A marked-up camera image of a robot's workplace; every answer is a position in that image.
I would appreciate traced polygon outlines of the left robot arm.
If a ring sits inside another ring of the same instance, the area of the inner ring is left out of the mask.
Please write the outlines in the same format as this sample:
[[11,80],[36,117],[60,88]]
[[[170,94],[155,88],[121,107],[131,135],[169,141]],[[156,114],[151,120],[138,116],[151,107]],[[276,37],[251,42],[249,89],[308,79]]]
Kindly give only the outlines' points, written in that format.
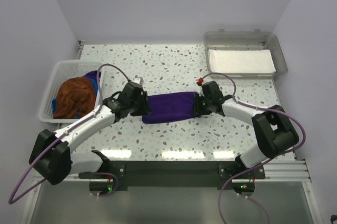
[[51,132],[41,131],[28,163],[51,185],[57,185],[70,174],[92,172],[97,178],[112,173],[110,160],[100,151],[89,154],[75,152],[84,141],[100,130],[127,116],[143,116],[151,112],[143,79],[127,82],[117,98],[105,98],[99,106],[75,123]]

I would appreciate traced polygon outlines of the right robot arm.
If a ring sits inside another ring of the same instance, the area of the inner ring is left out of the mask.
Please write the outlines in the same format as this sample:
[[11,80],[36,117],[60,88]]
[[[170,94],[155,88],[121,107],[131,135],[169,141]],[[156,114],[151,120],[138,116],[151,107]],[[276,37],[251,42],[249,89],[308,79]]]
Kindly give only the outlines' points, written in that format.
[[234,95],[224,96],[215,81],[204,83],[200,78],[197,85],[201,92],[194,95],[194,116],[216,113],[237,119],[254,129],[256,145],[235,158],[232,176],[246,178],[253,172],[253,167],[274,159],[299,143],[299,136],[281,106],[257,108],[241,103]]

